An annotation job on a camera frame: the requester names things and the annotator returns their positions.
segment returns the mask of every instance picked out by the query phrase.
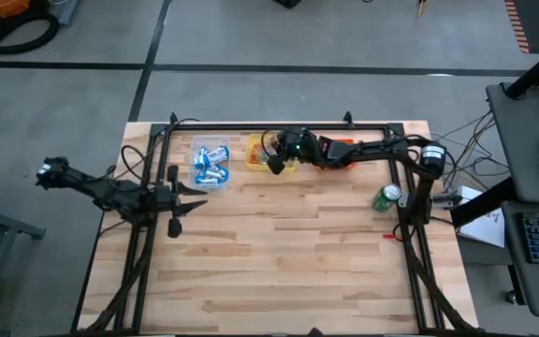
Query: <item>wooden tabletop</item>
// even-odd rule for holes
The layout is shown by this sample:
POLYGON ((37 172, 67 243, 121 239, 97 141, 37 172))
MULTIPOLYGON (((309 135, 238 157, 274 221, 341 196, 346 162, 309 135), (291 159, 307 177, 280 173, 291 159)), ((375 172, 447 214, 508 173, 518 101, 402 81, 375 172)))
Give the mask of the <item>wooden tabletop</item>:
MULTIPOLYGON (((124 144, 145 152, 150 126, 128 124, 124 144)), ((404 122, 404 127, 407 134, 430 136, 427 122, 404 122)), ((179 165, 189 185, 191 139, 205 133, 172 132, 167 165, 179 165)), ((182 202, 209 202, 182 219, 178 239, 167 235, 170 214, 160 215, 141 332, 306 334, 313 327, 340 334, 416 332, 402 246, 383 238, 397 224, 396 211, 379 213, 368 205, 390 182, 387 162, 332 171, 298 165, 296 172, 280 176, 252 172, 244 163, 251 133, 207 132, 230 137, 227 190, 183 197, 182 202)), ((315 133, 382 138, 377 131, 315 133)), ((132 165, 138 158, 132 155, 128 161, 132 165)), ((124 171, 120 161, 117 171, 124 171)), ((446 212, 433 214, 448 218, 446 212)), ((118 220, 117 214, 107 213, 103 228, 118 220)), ((116 227, 98 241, 80 328, 95 320, 120 286, 129 228, 116 227)), ((476 326, 454 229, 432 221, 426 231, 438 285, 476 326)), ((422 290, 431 321, 427 290, 422 290)))

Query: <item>yellow container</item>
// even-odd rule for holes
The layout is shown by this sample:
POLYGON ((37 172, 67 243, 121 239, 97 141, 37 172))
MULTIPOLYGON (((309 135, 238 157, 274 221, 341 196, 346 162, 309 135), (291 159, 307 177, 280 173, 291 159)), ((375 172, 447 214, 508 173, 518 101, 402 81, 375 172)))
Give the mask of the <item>yellow container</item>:
MULTIPOLYGON (((265 137, 266 149, 270 148, 269 139, 271 138, 272 136, 270 134, 265 137)), ((247 168, 251 171, 270 171, 266 160, 267 155, 263 153, 263 148, 261 147, 261 134, 249 135, 247 139, 247 151, 244 156, 244 163, 247 165, 247 168)), ((294 172, 296 168, 297 163, 291 160, 285 163, 283 172, 294 172)))

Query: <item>black hose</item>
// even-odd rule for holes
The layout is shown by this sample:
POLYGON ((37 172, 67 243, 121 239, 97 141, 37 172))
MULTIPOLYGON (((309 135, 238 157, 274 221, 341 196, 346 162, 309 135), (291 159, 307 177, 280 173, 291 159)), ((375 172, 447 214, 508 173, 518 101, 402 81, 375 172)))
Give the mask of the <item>black hose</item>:
POLYGON ((60 23, 55 16, 48 12, 37 12, 27 10, 26 12, 12 18, 3 19, 0 18, 0 40, 6 37, 8 34, 19 28, 20 26, 33 21, 43 20, 49 22, 49 28, 43 35, 37 37, 32 41, 17 44, 14 46, 0 47, 0 55, 17 54, 21 52, 27 52, 35 50, 49 43, 60 29, 60 23))

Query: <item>concrete floor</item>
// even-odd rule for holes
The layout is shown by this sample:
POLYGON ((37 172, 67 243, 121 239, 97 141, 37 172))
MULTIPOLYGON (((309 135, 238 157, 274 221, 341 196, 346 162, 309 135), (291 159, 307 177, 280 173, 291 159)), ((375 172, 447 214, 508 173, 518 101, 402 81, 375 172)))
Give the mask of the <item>concrete floor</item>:
MULTIPOLYGON (((82 1, 74 25, 51 44, 0 61, 142 64, 163 2, 82 1)), ((290 11, 270 0, 174 0, 152 56, 157 64, 490 69, 492 77, 154 71, 138 119, 334 120, 350 110, 357 120, 428 120, 443 134, 488 111, 486 85, 513 80, 495 70, 539 59, 518 50, 503 0, 430 0, 423 18, 415 13, 416 0, 304 0, 290 11)), ((31 23, 10 41, 41 29, 31 23)), ((42 242, 20 238, 13 248, 0 283, 0 329, 70 329, 101 212, 72 191, 35 187, 34 174, 47 155, 93 174, 114 163, 140 76, 0 68, 0 212, 48 229, 42 242)), ((464 129, 450 138, 470 136, 464 129)), ((444 143, 454 155, 462 150, 444 143)), ((482 143, 504 160, 495 129, 482 143)), ((505 271, 467 266, 480 326, 539 334, 539 318, 502 302, 505 271)))

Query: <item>soda can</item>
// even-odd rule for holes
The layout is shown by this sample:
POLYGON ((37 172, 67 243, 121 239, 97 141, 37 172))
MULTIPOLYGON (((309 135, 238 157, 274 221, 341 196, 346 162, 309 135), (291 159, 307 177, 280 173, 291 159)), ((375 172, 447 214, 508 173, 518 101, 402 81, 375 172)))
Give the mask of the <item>soda can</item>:
POLYGON ((393 183, 390 183, 378 191, 373 197, 371 206, 378 212, 386 212, 401 197, 401 189, 393 183))

